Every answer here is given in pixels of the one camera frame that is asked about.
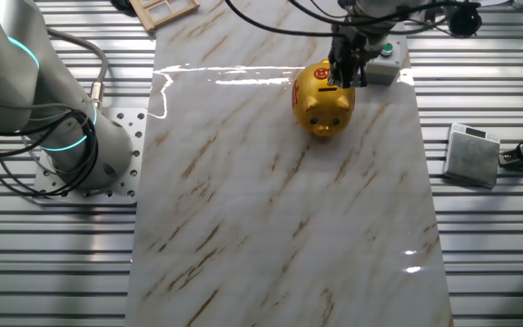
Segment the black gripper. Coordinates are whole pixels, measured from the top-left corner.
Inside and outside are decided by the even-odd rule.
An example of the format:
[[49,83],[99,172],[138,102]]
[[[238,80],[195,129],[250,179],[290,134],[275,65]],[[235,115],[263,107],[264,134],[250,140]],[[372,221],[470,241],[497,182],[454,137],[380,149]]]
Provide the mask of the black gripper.
[[366,45],[368,35],[361,29],[333,29],[331,49],[328,55],[330,72],[328,84],[344,86],[344,76],[340,64],[347,62],[360,63],[350,85],[366,86],[365,64],[368,62]]

